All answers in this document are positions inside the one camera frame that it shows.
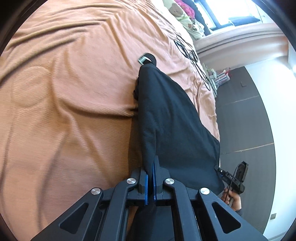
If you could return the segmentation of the dark sleeved right forearm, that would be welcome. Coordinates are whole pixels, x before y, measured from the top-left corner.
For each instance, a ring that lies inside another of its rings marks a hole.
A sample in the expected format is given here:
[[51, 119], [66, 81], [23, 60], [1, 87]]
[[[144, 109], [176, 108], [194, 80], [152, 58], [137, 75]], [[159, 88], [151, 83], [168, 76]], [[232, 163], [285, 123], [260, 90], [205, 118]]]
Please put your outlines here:
[[239, 209], [239, 210], [237, 210], [236, 213], [237, 213], [238, 215], [240, 215], [241, 217], [243, 217], [243, 209], [242, 209], [242, 208]]

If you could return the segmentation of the person's right hand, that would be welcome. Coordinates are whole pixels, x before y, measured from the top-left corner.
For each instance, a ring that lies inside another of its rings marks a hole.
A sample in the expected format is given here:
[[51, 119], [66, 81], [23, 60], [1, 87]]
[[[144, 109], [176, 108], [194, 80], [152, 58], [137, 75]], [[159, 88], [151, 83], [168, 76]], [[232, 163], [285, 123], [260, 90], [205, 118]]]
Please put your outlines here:
[[221, 200], [224, 201], [227, 205], [231, 204], [231, 208], [234, 211], [240, 211], [242, 209], [242, 203], [240, 196], [231, 190], [228, 190], [227, 188], [224, 188]]

